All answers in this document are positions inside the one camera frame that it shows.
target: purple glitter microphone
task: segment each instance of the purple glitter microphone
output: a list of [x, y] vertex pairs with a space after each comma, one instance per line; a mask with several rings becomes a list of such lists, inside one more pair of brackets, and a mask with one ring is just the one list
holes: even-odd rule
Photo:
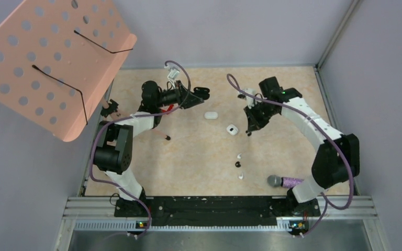
[[302, 179], [280, 177], [276, 175], [271, 175], [267, 178], [267, 183], [272, 187], [293, 188], [301, 182], [303, 182]]

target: wall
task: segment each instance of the wall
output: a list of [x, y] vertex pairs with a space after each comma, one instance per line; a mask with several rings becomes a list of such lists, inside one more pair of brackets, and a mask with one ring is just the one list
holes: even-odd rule
[[[20, 2], [0, 1], [0, 23]], [[97, 119], [64, 143], [0, 103], [0, 250], [53, 249], [66, 199], [82, 181]]]
[[318, 62], [350, 0], [114, 0], [138, 36], [126, 68]]
[[402, 0], [364, 1], [322, 76], [342, 130], [360, 138], [359, 188], [402, 250]]

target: pink rack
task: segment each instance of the pink rack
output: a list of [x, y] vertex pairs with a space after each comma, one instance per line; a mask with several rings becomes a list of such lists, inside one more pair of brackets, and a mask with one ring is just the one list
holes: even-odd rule
[[111, 0], [25, 0], [0, 24], [0, 102], [63, 141], [80, 135], [129, 54], [75, 30], [110, 51], [137, 41]]

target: red object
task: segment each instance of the red object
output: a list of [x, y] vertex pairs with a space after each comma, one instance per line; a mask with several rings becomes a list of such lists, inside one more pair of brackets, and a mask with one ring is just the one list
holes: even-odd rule
[[166, 112], [166, 111], [170, 111], [173, 109], [173, 104], [169, 105], [169, 107], [167, 108], [167, 110], [163, 110], [161, 109], [162, 112]]

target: gray microphone head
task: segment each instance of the gray microphone head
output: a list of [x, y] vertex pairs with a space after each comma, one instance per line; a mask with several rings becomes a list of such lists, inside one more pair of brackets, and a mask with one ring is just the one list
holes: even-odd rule
[[267, 183], [271, 186], [271, 187], [280, 187], [282, 180], [280, 176], [276, 176], [276, 175], [271, 175], [267, 178]]

